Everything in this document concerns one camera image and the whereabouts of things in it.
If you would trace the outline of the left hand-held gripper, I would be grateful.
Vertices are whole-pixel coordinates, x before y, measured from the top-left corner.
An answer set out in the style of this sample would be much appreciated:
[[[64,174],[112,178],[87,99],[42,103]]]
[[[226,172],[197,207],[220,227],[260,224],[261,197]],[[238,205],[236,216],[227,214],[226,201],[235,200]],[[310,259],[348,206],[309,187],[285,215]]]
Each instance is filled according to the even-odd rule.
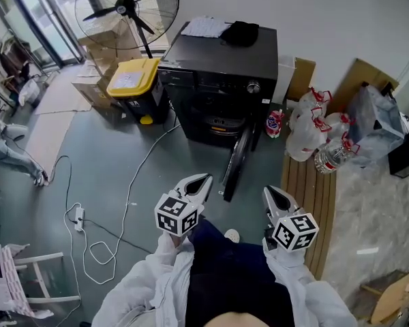
[[[181,179],[164,193],[154,208],[155,224],[173,236],[182,237],[198,223],[213,186],[213,176],[194,174]]]

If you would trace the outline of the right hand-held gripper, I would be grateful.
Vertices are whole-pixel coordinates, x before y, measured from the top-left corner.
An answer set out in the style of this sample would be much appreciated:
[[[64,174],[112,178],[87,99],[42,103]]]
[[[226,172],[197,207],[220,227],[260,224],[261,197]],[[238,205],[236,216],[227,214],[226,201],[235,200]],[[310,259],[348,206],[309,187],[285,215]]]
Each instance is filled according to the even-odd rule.
[[[311,246],[319,232],[311,213],[306,213],[289,193],[271,185],[264,187],[262,199],[269,218],[264,231],[268,250],[281,247],[294,252]]]

